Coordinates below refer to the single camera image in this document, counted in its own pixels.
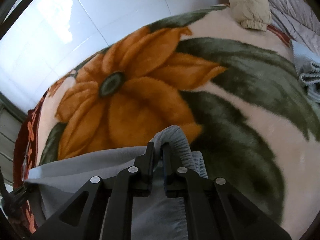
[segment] ribbed cuff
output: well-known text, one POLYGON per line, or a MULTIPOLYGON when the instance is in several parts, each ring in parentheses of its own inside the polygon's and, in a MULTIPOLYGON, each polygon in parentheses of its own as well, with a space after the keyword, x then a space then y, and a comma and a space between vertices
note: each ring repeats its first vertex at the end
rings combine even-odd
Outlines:
POLYGON ((263 22, 258 22, 254 20, 245 20, 240 22, 240 24, 245 29, 254 29, 254 30, 260 30, 264 32, 267 30, 267 24, 263 22))

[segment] silver screw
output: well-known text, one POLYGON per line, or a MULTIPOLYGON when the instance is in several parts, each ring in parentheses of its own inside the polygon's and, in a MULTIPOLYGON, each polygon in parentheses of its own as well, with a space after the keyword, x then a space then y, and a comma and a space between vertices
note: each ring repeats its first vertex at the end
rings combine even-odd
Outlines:
POLYGON ((179 167, 177 169, 177 172, 179 172, 179 173, 186 173, 187 171, 188 171, 188 169, 186 167, 179 167))
POLYGON ((90 182, 93 184, 96 184, 100 181, 100 178, 98 176, 94 176, 90 179, 90 182))
POLYGON ((138 167, 136 167, 136 166, 131 166, 129 169, 128 169, 128 171, 129 172, 131 172, 131 173, 135 173, 135 172, 137 172, 139 169, 138 169, 138 167))
POLYGON ((216 183, 219 185, 224 185, 226 180, 224 178, 216 178, 216 183))

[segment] floral blanket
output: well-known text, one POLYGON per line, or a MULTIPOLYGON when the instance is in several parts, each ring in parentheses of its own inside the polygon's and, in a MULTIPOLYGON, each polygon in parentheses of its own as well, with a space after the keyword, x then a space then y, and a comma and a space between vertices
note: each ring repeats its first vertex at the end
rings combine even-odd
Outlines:
POLYGON ((225 5, 142 27, 50 87, 29 120, 27 171, 145 146, 176 124, 211 179, 226 178, 298 239, 320 208, 320 110, 287 42, 274 28, 241 28, 225 5))

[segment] beige jacket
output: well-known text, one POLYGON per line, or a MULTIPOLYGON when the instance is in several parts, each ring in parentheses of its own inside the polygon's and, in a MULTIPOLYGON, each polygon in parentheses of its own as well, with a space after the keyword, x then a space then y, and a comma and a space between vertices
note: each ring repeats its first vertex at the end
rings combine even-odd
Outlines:
POLYGON ((244 28, 267 30, 271 23, 268 0, 229 0, 233 17, 244 28))

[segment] ribbed gray fabric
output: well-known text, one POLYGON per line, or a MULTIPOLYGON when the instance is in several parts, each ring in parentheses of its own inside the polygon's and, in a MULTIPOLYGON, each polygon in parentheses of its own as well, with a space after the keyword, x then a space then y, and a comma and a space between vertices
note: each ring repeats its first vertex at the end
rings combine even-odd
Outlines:
MULTIPOLYGON (((168 142, 185 167, 207 178, 201 152, 191 152, 180 127, 172 125, 157 133, 151 140, 155 145, 153 187, 148 198, 133 199, 132 239, 187 240, 187 221, 183 198, 167 198, 164 193, 160 147, 168 142)), ((29 171, 26 182, 39 184, 39 191, 30 198, 31 209, 38 225, 42 225, 92 176, 103 179, 133 165, 146 147, 127 147, 92 152, 78 157, 41 165, 29 171)))
POLYGON ((320 103, 320 57, 294 40, 290 40, 290 45, 299 82, 307 87, 308 98, 320 103))

